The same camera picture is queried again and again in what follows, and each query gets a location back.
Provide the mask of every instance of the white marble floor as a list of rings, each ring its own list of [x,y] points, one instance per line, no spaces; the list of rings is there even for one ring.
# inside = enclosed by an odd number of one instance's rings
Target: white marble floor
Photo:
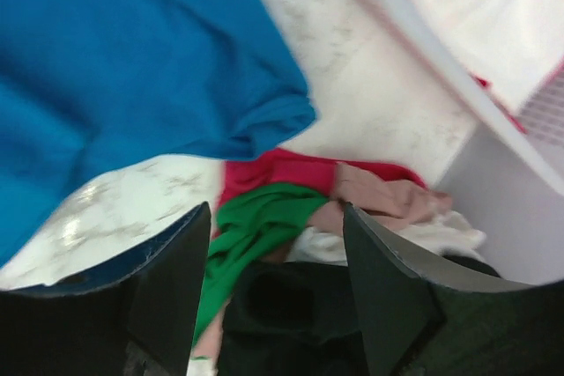
[[[264,0],[307,74],[319,120],[286,143],[312,155],[391,160],[438,181],[475,122],[353,0]],[[220,163],[162,156],[101,175],[9,264],[0,288],[52,284],[146,240],[219,192]]]

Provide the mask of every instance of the blue shirt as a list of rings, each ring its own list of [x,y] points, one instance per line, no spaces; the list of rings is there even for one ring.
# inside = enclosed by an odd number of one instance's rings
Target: blue shirt
[[[314,119],[259,0],[0,0],[0,266],[100,173],[254,159]]]

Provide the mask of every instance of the laundry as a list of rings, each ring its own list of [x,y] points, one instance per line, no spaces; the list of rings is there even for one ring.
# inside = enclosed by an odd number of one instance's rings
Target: laundry
[[[218,376],[368,376],[348,269],[252,263],[223,321]]]
[[[311,214],[327,202],[313,189],[278,183],[239,195],[219,209],[222,235],[210,244],[194,344],[231,295],[241,272],[297,238]]]
[[[341,235],[310,226],[293,243],[287,261],[347,266],[345,240]]]
[[[255,159],[315,119],[260,0],[0,5],[0,266],[101,173],[164,153]]]
[[[435,214],[445,213],[452,206],[451,198],[443,193],[412,181],[384,181],[344,163],[337,165],[330,196],[334,200],[317,210],[308,224],[339,235],[343,234],[342,202],[355,204],[392,231],[429,222]]]
[[[225,187],[219,198],[219,207],[238,195],[276,182],[309,187],[329,196],[335,185],[338,163],[364,169],[383,181],[406,180],[422,188],[427,187],[414,171],[400,165],[315,158],[275,149],[252,162],[226,162]]]
[[[261,262],[267,263],[284,263],[287,261],[288,255],[292,248],[293,242],[289,241],[277,247],[271,253],[261,257]],[[215,366],[218,360],[219,347],[221,345],[221,325],[223,323],[223,315],[225,313],[227,304],[230,299],[227,299],[223,306],[219,309],[211,323],[205,328],[204,332],[200,335],[197,343],[193,345],[191,356],[194,359],[205,359]]]
[[[436,215],[426,224],[409,225],[396,233],[443,257],[461,256],[485,261],[477,250],[486,240],[486,235],[472,228],[464,216],[455,211]],[[341,235],[310,226],[293,243],[287,261],[347,266],[345,240]]]

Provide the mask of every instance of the clothing pile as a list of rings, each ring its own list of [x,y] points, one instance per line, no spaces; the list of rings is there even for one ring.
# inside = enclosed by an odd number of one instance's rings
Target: clothing pile
[[[344,203],[433,253],[498,276],[476,251],[486,235],[402,166],[276,149],[228,161],[225,172],[192,369],[207,359],[219,376],[369,375],[346,267]]]

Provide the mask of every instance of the green fabric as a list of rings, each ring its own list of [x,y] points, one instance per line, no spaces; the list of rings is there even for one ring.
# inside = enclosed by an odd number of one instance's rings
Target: green fabric
[[[311,214],[328,201],[313,189],[279,183],[239,195],[219,209],[221,236],[210,244],[194,345],[231,295],[242,271],[297,238]]]

